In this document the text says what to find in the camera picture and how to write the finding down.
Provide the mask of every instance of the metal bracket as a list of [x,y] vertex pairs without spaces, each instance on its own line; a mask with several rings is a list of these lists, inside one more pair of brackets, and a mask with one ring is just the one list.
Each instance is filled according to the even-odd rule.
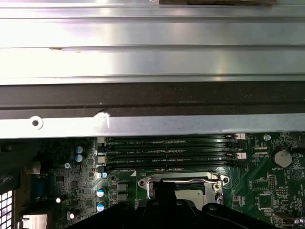
[[216,172],[193,173],[159,173],[153,174],[138,181],[139,187],[147,190],[147,198],[153,199],[153,182],[173,182],[179,184],[201,184],[205,189],[204,203],[222,204],[223,186],[230,182],[228,176]]

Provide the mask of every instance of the ventilation grille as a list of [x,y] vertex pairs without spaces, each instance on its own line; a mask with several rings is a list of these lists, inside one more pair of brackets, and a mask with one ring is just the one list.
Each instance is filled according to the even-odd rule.
[[13,192],[0,195],[0,229],[11,229]]

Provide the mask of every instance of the blue capacitor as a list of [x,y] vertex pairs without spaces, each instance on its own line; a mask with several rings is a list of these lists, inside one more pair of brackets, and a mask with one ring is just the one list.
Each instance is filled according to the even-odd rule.
[[102,187],[102,188],[100,188],[99,190],[97,190],[97,191],[96,191],[96,195],[97,195],[97,197],[99,197],[99,198],[103,197],[103,196],[105,195],[105,188]]
[[99,202],[99,204],[96,206],[96,210],[98,212],[104,211],[105,210],[105,204],[103,201]]
[[82,155],[80,155],[80,154],[76,155],[76,156],[75,156],[75,160],[76,160],[77,162],[81,162],[81,161],[82,161]]
[[83,149],[83,147],[81,147],[81,146],[78,146],[78,147],[75,148],[75,152],[76,152],[77,154],[81,154],[83,151],[84,151],[84,149]]

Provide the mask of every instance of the integrated circuit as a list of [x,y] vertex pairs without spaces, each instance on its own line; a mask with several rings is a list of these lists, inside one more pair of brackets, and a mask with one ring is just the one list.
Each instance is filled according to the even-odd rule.
[[93,206],[93,201],[90,200],[90,199],[86,200],[86,206],[87,207],[92,207]]
[[119,202],[126,202],[126,201],[128,201],[128,195],[126,193],[119,193],[118,194],[118,201]]
[[261,194],[258,196],[258,208],[271,209],[272,208],[272,196],[270,194]]
[[77,180],[71,181],[71,187],[72,187],[72,188],[78,187],[78,182],[77,182]]
[[126,183],[119,183],[118,184],[118,192],[126,192],[127,191],[127,184]]
[[92,159],[88,159],[87,160],[87,165],[88,166],[93,166],[93,160]]
[[57,182],[63,182],[64,181],[64,176],[56,176],[56,181]]

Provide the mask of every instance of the ram slot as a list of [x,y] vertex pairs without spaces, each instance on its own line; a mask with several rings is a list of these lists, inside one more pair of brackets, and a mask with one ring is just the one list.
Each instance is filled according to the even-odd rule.
[[108,166],[109,170],[117,170],[117,169],[171,169],[171,168],[177,168],[177,169],[190,169],[193,168],[199,168],[199,167],[221,167],[221,166],[239,166],[239,163],[232,160],[219,160],[219,161],[190,161],[185,163],[158,163],[157,165],[151,164],[151,163],[128,163],[128,164],[111,164]]
[[211,135],[211,137],[206,136],[196,136],[196,137],[163,137],[163,138],[107,138],[106,143],[107,146],[115,146],[115,147],[134,147],[136,146],[146,146],[152,147],[155,145],[197,145],[197,144],[206,144],[206,143],[223,143],[223,142],[232,142],[236,143],[236,139],[234,137],[226,137],[225,135]]

